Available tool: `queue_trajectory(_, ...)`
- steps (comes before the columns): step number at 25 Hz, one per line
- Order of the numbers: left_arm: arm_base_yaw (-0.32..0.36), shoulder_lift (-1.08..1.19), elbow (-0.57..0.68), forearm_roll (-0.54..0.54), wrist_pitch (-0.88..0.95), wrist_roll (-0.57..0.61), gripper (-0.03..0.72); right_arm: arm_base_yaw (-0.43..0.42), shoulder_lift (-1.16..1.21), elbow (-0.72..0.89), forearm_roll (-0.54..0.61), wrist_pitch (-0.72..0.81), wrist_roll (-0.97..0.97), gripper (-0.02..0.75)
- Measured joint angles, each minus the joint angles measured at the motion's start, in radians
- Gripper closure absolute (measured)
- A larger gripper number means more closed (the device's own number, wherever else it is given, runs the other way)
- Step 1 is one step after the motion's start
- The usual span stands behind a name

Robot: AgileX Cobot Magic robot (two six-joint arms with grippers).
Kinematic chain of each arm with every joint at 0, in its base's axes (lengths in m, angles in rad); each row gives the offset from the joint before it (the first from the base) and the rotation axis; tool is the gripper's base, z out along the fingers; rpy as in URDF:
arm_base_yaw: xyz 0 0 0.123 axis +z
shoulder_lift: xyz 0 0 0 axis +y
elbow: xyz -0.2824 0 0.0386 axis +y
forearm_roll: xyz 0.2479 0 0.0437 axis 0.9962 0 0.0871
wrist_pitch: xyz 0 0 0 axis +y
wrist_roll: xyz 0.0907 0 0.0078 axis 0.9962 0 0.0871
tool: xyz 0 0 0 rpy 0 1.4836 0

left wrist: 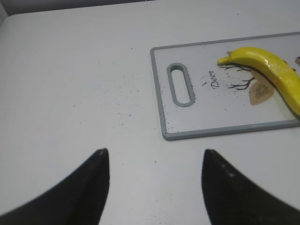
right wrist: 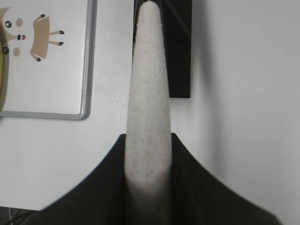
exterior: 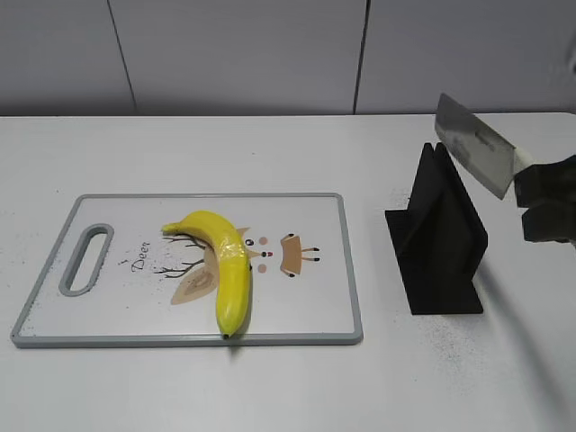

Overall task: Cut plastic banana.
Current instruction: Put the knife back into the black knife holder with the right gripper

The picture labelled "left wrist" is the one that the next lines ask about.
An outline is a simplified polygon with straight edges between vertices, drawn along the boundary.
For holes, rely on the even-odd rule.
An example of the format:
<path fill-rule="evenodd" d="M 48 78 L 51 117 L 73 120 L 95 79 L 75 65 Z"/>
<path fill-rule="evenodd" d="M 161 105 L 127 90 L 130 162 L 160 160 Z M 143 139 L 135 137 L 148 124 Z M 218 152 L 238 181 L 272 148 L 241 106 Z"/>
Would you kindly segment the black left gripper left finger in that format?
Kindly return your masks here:
<path fill-rule="evenodd" d="M 95 151 L 60 183 L 0 217 L 2 225 L 97 225 L 110 186 L 109 153 Z"/>

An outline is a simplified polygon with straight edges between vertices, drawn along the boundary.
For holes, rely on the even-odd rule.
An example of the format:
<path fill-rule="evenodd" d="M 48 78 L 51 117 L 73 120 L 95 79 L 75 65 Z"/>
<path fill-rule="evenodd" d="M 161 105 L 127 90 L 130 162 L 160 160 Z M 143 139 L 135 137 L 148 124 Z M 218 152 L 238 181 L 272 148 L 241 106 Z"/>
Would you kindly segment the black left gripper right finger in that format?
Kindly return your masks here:
<path fill-rule="evenodd" d="M 202 194 L 212 225 L 298 225 L 300 211 L 271 195 L 207 149 L 202 162 Z"/>

